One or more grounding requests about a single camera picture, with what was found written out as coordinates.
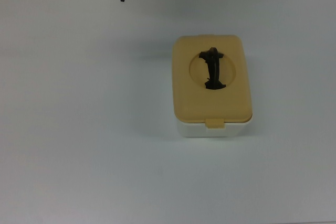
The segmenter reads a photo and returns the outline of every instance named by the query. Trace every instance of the tabletop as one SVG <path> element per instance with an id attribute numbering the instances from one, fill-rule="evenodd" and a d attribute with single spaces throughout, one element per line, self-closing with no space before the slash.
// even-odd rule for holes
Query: tabletop
<path id="1" fill-rule="evenodd" d="M 336 0 L 0 0 L 0 223 L 336 221 Z M 171 49 L 234 34 L 254 119 L 186 139 Z"/>

